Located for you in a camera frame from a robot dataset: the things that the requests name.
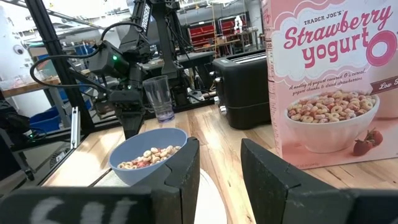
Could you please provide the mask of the black aluminium frame rail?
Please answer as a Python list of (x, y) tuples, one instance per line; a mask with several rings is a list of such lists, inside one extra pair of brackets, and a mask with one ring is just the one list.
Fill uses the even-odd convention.
[[(65, 90), (68, 99), (73, 107), (81, 106), (83, 104), (83, 97), (80, 93), (80, 88), (86, 86), (88, 88), (93, 88), (97, 90), (99, 93), (98, 97), (94, 100), (94, 106), (98, 113), (108, 113), (113, 111), (110, 105), (106, 105), (104, 108), (101, 108), (102, 102), (99, 100), (99, 97), (103, 94), (105, 90), (110, 89), (112, 86), (107, 85), (106, 83), (99, 84), (90, 80), (81, 72), (75, 71), (73, 68), (70, 67), (68, 63), (69, 59), (72, 58), (71, 55), (66, 55), (63, 53), (62, 46), (60, 44), (58, 35), (56, 34), (55, 29), (53, 28), (52, 22), (49, 18), (49, 11), (45, 8), (44, 3), (42, 0), (26, 0), (25, 2), (26, 7), (28, 8), (36, 27), (39, 31), (39, 34), (42, 38), (42, 42), (44, 43), (47, 52), (49, 53), (48, 59), (53, 62), (55, 70), (58, 74), (58, 77), (61, 83), (58, 85), (58, 88), (62, 88)], [(150, 50), (153, 53), (152, 59), (141, 66), (141, 69), (144, 73), (144, 77), (150, 79), (153, 77), (162, 76), (161, 69), (163, 67), (164, 61), (162, 52), (160, 50), (160, 40), (159, 35), (157, 33), (156, 22), (153, 18), (150, 19), (148, 30), (147, 30), (147, 38), (150, 43)], [(188, 53), (184, 49), (184, 45), (181, 44), (182, 35), (181, 35), (181, 26), (177, 28), (172, 35), (173, 41), (180, 42), (180, 51), (181, 55), (177, 55), (177, 60), (179, 64), (183, 67), (183, 72), (186, 68), (192, 68), (195, 74), (199, 73), (199, 68), (204, 67), (206, 64), (212, 62), (214, 52), (191, 52)], [(83, 59), (90, 60), (97, 47), (100, 46), (100, 41), (95, 44), (94, 51), (88, 55), (83, 55)], [(194, 82), (193, 78), (187, 78), (189, 85), (188, 88), (191, 86), (192, 82)], [(202, 106), (208, 106), (213, 103), (212, 95), (208, 94), (204, 100), (196, 100), (195, 103), (191, 103), (189, 100), (192, 98), (191, 95), (188, 94), (187, 91), (187, 102), (184, 105), (177, 105), (174, 100), (172, 100), (174, 104), (174, 110), (176, 112), (192, 110), (194, 108), (199, 108)], [(145, 109), (146, 113), (144, 119), (149, 119), (151, 115), (148, 112), (148, 105), (149, 100), (145, 96)], [(89, 117), (89, 112), (87, 109), (83, 109), (82, 111), (82, 130), (83, 134), (91, 134), (93, 132), (102, 131), (105, 129), (115, 128), (117, 126), (121, 126), (118, 118), (115, 117), (111, 120), (100, 121), (95, 123)]]

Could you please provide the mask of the clear plastic cup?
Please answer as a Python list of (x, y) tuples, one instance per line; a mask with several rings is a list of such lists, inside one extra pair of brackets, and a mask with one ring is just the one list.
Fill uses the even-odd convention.
[(158, 122), (165, 123), (173, 120), (175, 116), (168, 77), (166, 75), (153, 77), (144, 80), (142, 84)]

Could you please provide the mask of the blue storage bin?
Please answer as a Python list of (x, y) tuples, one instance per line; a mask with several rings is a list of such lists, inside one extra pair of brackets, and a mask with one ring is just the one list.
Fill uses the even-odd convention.
[(31, 128), (41, 133), (48, 133), (60, 129), (60, 123), (61, 118), (55, 106), (30, 118)]

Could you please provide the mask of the background work table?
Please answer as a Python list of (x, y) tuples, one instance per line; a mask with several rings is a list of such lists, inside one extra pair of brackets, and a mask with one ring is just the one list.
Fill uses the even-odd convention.
[(206, 35), (207, 38), (192, 42), (195, 52), (214, 51), (216, 57), (221, 57), (259, 49), (259, 35), (256, 27), (228, 35), (207, 32), (198, 35), (198, 37)]

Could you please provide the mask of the cereal rings heap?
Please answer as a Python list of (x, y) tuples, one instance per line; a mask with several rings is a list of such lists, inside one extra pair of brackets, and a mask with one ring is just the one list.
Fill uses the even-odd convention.
[(121, 162), (117, 165), (119, 169), (134, 170), (156, 165), (160, 162), (170, 158), (178, 152), (181, 146), (167, 146), (166, 148), (152, 147), (150, 150), (145, 151), (142, 156), (139, 156), (131, 161)]

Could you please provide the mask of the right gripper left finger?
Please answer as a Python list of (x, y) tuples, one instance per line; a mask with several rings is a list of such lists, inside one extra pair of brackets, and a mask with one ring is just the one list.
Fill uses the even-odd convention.
[(135, 188), (149, 200), (141, 224), (193, 224), (200, 181), (200, 142), (195, 137), (144, 177)]

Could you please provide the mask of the black four-slot toaster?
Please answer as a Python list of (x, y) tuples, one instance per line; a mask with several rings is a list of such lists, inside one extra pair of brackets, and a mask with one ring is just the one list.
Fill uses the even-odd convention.
[(251, 129), (271, 122), (267, 54), (264, 49), (244, 52), (212, 61), (216, 103), (228, 124)]

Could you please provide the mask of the wooden workbench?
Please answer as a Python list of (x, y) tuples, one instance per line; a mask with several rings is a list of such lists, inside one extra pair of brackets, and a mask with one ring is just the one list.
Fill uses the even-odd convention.
[(29, 83), (29, 84), (26, 84), (23, 86), (18, 86), (18, 87), (11, 88), (8, 90), (0, 89), (0, 93), (3, 95), (3, 97), (9, 98), (12, 96), (22, 95), (22, 94), (30, 93), (33, 91), (39, 91), (39, 90), (43, 90), (46, 88), (48, 88), (48, 86), (44, 86), (39, 83)]

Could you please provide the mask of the blue bowl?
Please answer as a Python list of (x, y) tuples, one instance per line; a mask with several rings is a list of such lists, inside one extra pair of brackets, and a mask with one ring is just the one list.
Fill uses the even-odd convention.
[(182, 147), (187, 143), (187, 139), (187, 133), (178, 128), (146, 131), (125, 140), (116, 147), (109, 157), (109, 165), (125, 184), (132, 186), (159, 168), (164, 161), (138, 169), (122, 169), (119, 167), (122, 162), (132, 161), (152, 147), (158, 149), (164, 149), (167, 146)]

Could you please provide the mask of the pink strawberry yogurt cereal box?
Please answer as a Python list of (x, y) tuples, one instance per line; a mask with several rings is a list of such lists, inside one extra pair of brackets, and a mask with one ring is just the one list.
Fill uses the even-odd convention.
[(262, 0), (262, 15), (278, 155), (398, 157), (398, 0)]

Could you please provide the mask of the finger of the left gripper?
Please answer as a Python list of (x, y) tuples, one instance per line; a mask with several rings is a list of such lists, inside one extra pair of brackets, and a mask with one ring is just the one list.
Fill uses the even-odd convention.
[(119, 122), (121, 123), (121, 126), (123, 127), (125, 139), (130, 138), (131, 137), (130, 117), (126, 116), (124, 113), (120, 111), (116, 112), (116, 117), (118, 118)]
[(137, 135), (141, 130), (141, 127), (144, 124), (145, 113), (145, 111), (141, 111), (140, 113), (137, 112), (132, 116), (130, 137)]

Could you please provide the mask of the white round woven placemat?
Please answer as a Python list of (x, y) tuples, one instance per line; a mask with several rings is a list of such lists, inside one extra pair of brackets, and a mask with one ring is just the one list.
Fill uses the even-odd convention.
[(211, 177), (199, 169), (180, 185), (180, 203), (161, 201), (156, 224), (227, 224), (227, 215)]

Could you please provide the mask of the red storage bin rack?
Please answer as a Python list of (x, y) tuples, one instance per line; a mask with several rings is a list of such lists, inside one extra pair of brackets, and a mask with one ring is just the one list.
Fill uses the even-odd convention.
[(194, 47), (203, 47), (214, 41), (215, 26), (211, 21), (197, 22), (189, 27), (190, 38)]
[[(234, 33), (234, 18), (235, 17), (225, 17), (219, 19), (219, 25), (220, 25), (220, 32), (223, 36), (227, 35), (233, 35)], [(243, 30), (246, 28), (246, 18), (240, 16), (242, 22), (243, 22)]]

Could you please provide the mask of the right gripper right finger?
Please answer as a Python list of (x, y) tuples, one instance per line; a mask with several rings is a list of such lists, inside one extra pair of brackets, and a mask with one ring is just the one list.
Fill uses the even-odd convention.
[(244, 183), (257, 224), (345, 224), (345, 197), (250, 139), (241, 141)]

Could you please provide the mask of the silver metal bracket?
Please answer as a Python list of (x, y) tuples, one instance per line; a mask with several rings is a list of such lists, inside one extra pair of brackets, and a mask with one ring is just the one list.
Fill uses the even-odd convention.
[(79, 108), (72, 108), (72, 120), (71, 120), (71, 136), (70, 136), (70, 149), (76, 149), (80, 145), (80, 111)]

